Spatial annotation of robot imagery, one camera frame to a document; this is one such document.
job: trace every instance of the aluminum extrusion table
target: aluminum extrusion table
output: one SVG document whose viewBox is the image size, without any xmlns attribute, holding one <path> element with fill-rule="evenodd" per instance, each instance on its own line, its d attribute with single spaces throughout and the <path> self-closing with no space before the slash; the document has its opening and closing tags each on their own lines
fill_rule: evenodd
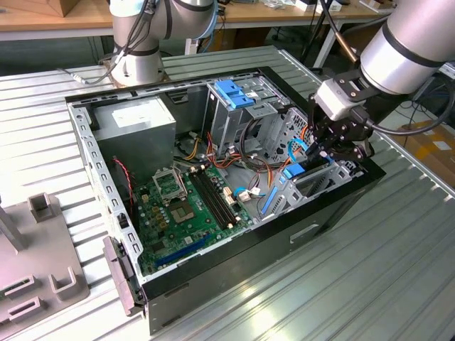
<svg viewBox="0 0 455 341">
<path fill-rule="evenodd" d="M 271 47 L 166 58 L 164 64 L 173 80 L 267 65 L 305 97 L 319 84 L 290 55 Z M 77 72 L 95 78 L 103 69 Z M 0 78 L 3 203 L 55 193 L 90 286 L 87 299 L 12 340 L 150 338 L 140 315 L 124 315 L 103 258 L 107 231 L 63 101 L 112 88 L 109 80 L 85 87 L 58 71 Z M 337 228 L 154 339 L 450 340 L 455 334 L 455 200 L 396 145 L 378 135 L 374 140 L 374 160 L 387 175 Z"/>
</svg>

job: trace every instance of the expansion slot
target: expansion slot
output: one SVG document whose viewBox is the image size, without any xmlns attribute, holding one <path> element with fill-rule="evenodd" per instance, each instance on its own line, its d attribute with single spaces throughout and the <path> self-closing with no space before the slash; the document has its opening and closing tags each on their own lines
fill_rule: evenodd
<svg viewBox="0 0 455 341">
<path fill-rule="evenodd" d="M 173 254 L 169 254 L 168 256 L 158 259 L 157 261 L 155 261 L 155 266 L 162 266 L 164 264 L 171 263 L 172 261 L 175 261 L 193 251 L 196 251 L 197 249 L 200 249 L 201 247 L 204 246 L 205 241 L 208 238 L 210 238 L 209 234 L 206 235 L 204 238 L 199 239 L 197 242 L 194 242 L 194 243 L 188 245 L 187 247 L 184 247 L 184 248 L 174 252 Z"/>
<path fill-rule="evenodd" d="M 218 194 L 216 187 L 212 184 L 208 176 L 198 171 L 191 173 L 189 177 L 221 229 L 232 228 L 237 223 L 237 220 L 230 211 L 228 204 Z"/>
</svg>

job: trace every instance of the cardboard box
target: cardboard box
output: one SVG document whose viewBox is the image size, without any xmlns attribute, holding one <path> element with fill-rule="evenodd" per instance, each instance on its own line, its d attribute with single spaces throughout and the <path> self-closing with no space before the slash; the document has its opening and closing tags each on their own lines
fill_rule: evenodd
<svg viewBox="0 0 455 341">
<path fill-rule="evenodd" d="M 296 7 L 302 11 L 314 11 L 316 0 L 296 0 Z"/>
<path fill-rule="evenodd" d="M 413 130 L 427 126 L 430 121 L 406 124 L 400 130 Z M 455 188 L 455 135 L 443 126 L 437 126 L 427 133 L 407 138 L 394 136 L 395 140 L 415 158 L 437 174 L 448 185 Z"/>
<path fill-rule="evenodd" d="M 0 0 L 0 6 L 50 16 L 66 16 L 79 0 Z"/>
</svg>

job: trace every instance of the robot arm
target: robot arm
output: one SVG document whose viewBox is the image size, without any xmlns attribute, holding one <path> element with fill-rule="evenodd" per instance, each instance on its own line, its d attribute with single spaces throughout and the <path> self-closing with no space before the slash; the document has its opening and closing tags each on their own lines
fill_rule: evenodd
<svg viewBox="0 0 455 341">
<path fill-rule="evenodd" d="M 311 98 L 309 128 L 315 142 L 307 155 L 371 157 L 373 129 L 455 58 L 453 12 L 455 1 L 401 0 L 361 54 L 360 67 L 323 82 Z M 348 141 L 360 143 L 352 147 Z"/>
<path fill-rule="evenodd" d="M 146 6 L 141 23 L 135 22 Z M 111 0 L 115 52 L 134 46 L 113 69 L 113 78 L 121 85 L 132 86 L 159 82 L 163 63 L 159 41 L 169 38 L 202 38 L 209 36 L 216 24 L 216 0 Z M 130 32 L 134 39 L 129 39 Z"/>
</svg>

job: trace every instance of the wooden table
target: wooden table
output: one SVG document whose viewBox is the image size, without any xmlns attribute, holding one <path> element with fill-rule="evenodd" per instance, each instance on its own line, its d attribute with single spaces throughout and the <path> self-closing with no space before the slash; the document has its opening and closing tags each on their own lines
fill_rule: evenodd
<svg viewBox="0 0 455 341">
<path fill-rule="evenodd" d="M 226 6 L 225 28 L 305 26 L 310 24 L 312 16 L 313 11 L 302 11 L 294 6 L 275 10 L 261 2 L 231 3 Z M 344 6 L 332 16 L 340 28 L 345 23 L 361 23 L 379 15 L 360 5 L 358 0 L 352 0 L 351 5 Z M 6 9 L 6 13 L 0 13 L 0 41 L 108 35 L 112 35 L 112 18 L 106 0 L 81 0 L 65 18 L 18 9 Z M 315 66 L 323 64 L 334 41 L 335 37 L 331 32 Z M 190 39 L 187 40 L 186 52 L 187 54 L 194 52 L 194 45 Z"/>
</svg>

